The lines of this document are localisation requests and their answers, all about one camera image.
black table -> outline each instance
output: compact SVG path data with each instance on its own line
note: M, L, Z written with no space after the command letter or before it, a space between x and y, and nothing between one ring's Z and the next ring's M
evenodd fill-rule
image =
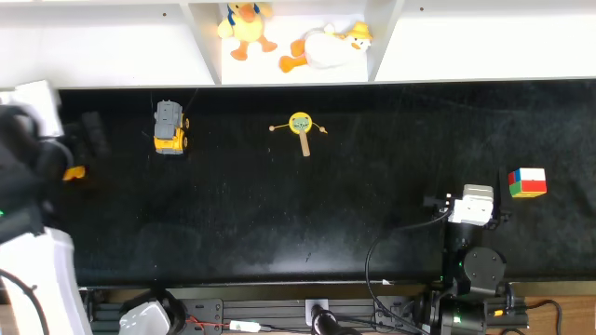
M423 193L542 167L549 192L516 200L484 242L509 280L596 277L596 82L541 81L64 90L63 119L99 111L112 155L63 190L80 285L352 281L382 227L427 219ZM153 108L188 109L192 152L155 153ZM309 113L303 157L287 128ZM441 228L391 234L374 279L440 275Z

wooden floor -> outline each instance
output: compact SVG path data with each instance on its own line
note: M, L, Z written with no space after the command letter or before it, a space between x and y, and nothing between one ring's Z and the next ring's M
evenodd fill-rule
M532 297L528 304L553 299L561 305L563 335L596 334L596 296L579 297ZM521 329L525 335L556 335L557 311L552 305L528 311L530 328ZM0 306L0 327L2 335L19 335L12 319L10 306ZM489 334L501 334L502 330L491 330Z

yellow toy truck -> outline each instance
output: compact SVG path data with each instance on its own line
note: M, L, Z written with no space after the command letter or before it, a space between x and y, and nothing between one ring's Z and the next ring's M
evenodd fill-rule
M184 154L188 148L186 132L190 123L183 114L183 107L174 101L161 101L154 117L156 151L159 154Z

stuffed duck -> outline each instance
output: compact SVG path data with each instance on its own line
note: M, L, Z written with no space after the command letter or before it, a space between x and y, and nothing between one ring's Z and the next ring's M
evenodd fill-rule
M325 69L340 66L360 57L371 46L373 37L369 26L364 22L356 22L354 28L346 34L338 34L328 24L321 30L306 34L304 39L291 44L291 55L279 60L279 68L284 73L296 66L310 65Z
M221 38L234 36L240 41L240 47L232 51L232 57L237 60L246 60L247 50L252 42L259 42L263 52L271 52L278 45L267 41L264 37L264 23L261 14L270 18L273 9L264 3L229 3L227 5L228 15L223 19L217 28L217 34Z

rubik's cube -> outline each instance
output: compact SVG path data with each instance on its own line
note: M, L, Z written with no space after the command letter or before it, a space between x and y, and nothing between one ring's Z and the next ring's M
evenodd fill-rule
M543 168L523 167L509 173L509 191L514 198L536 197L547 192Z

